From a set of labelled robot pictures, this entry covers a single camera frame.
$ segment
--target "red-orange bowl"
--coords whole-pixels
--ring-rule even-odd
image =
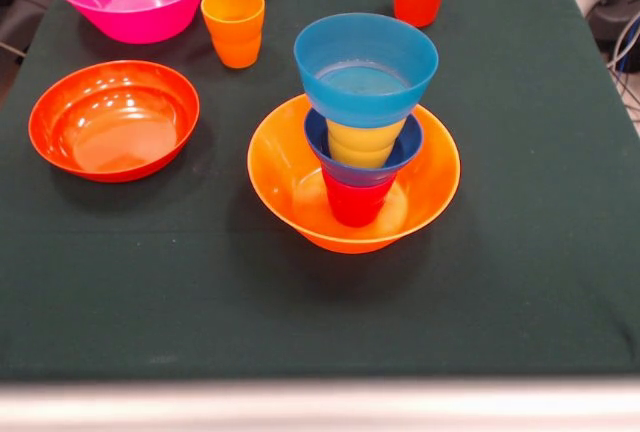
[[[199,114],[196,89],[175,70],[105,62],[51,86],[33,107],[29,138],[45,160],[71,174],[128,182],[173,160]]]
[[[249,179],[260,200],[314,244],[345,254],[381,249],[435,220],[449,205],[460,181],[460,157],[445,126],[424,107],[413,110],[424,145],[398,172],[377,218],[348,227],[333,216],[320,162],[311,151],[304,119],[310,108],[299,95],[275,109],[249,144]]]

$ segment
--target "green cloth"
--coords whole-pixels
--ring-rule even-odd
[[[640,142],[574,0],[444,0],[425,29],[441,64],[422,103],[462,160],[426,229],[343,256],[259,201],[246,150],[302,91],[294,39],[352,11],[392,0],[267,0],[260,58],[233,71],[200,16],[130,46],[54,2],[0,112],[0,378],[640,371]],[[135,183],[49,166],[27,137],[37,98],[124,58],[193,81],[193,139]]]

